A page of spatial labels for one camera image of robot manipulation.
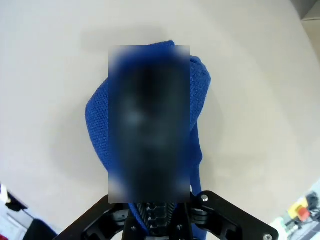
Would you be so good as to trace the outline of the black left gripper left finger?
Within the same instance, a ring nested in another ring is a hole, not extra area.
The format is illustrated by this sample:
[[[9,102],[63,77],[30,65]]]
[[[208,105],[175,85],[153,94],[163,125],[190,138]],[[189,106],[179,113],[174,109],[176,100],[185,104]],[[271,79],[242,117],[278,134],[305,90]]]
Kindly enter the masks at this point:
[[[135,239],[135,226],[131,221],[127,203],[110,203],[109,196],[94,206],[57,236],[58,240],[112,240],[122,233],[123,240]]]

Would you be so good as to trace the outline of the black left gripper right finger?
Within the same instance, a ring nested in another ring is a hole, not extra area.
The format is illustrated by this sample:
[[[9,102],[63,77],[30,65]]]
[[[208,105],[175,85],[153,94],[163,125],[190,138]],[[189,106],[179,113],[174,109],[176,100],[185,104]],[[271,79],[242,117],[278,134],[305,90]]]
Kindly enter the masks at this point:
[[[190,193],[174,213],[174,238],[193,240],[192,225],[220,240],[278,240],[278,231],[212,191]]]

